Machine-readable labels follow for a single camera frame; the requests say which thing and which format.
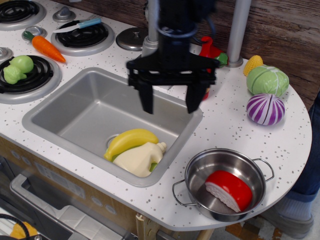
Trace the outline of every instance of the countertop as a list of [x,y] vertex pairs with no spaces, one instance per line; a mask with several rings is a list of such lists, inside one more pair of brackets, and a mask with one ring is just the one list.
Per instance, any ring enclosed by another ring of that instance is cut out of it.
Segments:
[[[53,21],[52,16],[63,5],[49,0],[37,2],[46,9],[46,17],[37,26],[46,29],[46,39],[50,40],[51,32],[62,25]],[[92,15],[79,9],[70,9],[76,13],[76,20],[85,20]],[[108,24],[116,35],[132,27],[105,17],[102,21]],[[22,32],[23,30],[1,31],[0,47],[10,48],[15,56],[41,56],[29,42],[22,39]],[[198,54],[200,47],[193,45],[191,51]],[[124,50],[114,42],[108,49],[94,55],[65,55],[67,63],[58,63],[62,71],[62,81],[57,89],[78,72],[89,67],[99,67],[127,78],[125,63],[140,54]],[[238,151],[251,159],[262,158],[271,164],[275,177],[266,183],[263,202],[244,218],[248,219],[271,207],[289,191],[306,164],[312,141],[308,111],[291,86],[280,97],[286,111],[280,123],[262,126],[248,118],[246,106],[252,94],[246,87],[246,77],[243,74],[246,62],[247,60],[244,60],[244,64],[237,68],[223,67],[216,70],[216,85],[211,86],[208,99],[200,105],[203,111],[202,121],[160,181],[149,187],[132,186],[24,129],[23,116],[45,97],[23,104],[0,104],[0,136],[168,229],[195,231],[230,225],[232,222],[209,219],[202,215],[196,206],[181,206],[174,199],[172,186],[184,179],[190,159],[206,149],[226,148]],[[155,86],[154,89],[185,99],[185,86],[173,86],[169,90]],[[269,178],[270,169],[264,163],[257,164],[265,177]],[[181,202],[190,203],[185,184],[177,186],[176,192]]]

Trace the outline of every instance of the shoe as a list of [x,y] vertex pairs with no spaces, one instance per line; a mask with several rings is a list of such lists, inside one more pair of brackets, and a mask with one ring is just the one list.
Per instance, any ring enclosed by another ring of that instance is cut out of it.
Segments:
[[313,216],[308,221],[293,220],[280,215],[274,206],[261,213],[260,216],[294,239],[303,239],[314,224]]

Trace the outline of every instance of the yellow banana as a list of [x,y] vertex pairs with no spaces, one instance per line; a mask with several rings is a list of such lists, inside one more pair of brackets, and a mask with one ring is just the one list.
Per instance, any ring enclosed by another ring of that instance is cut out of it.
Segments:
[[103,157],[111,162],[114,156],[148,142],[157,144],[159,140],[157,136],[149,130],[143,128],[131,129],[116,136],[111,141]]

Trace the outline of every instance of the black burner coil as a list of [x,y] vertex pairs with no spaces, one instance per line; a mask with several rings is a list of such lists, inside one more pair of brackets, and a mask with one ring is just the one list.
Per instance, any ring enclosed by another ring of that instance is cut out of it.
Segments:
[[19,22],[38,12],[39,7],[32,1],[7,1],[0,4],[0,23]]
[[29,92],[40,88],[51,79],[51,77],[54,75],[54,72],[51,69],[50,63],[40,56],[29,55],[29,57],[33,60],[34,64],[32,71],[26,73],[26,79],[21,79],[15,84],[7,83],[4,76],[4,68],[10,65],[9,62],[14,57],[4,61],[0,65],[0,94],[19,94]]
[[[68,22],[60,29],[74,26],[80,23],[79,20]],[[57,33],[56,37],[63,46],[67,48],[87,48],[97,45],[108,37],[108,30],[102,23],[78,28],[73,31]]]

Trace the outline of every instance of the wooden wall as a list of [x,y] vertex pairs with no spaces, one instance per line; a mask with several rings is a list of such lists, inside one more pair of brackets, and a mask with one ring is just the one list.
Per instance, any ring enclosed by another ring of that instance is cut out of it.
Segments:
[[[82,0],[56,2],[83,9],[137,27],[147,27],[146,0]],[[217,0],[211,18],[215,45],[227,50],[236,0]],[[265,64],[284,71],[307,109],[320,86],[320,0],[252,0],[241,56],[260,55]],[[210,33],[205,22],[197,36]]]

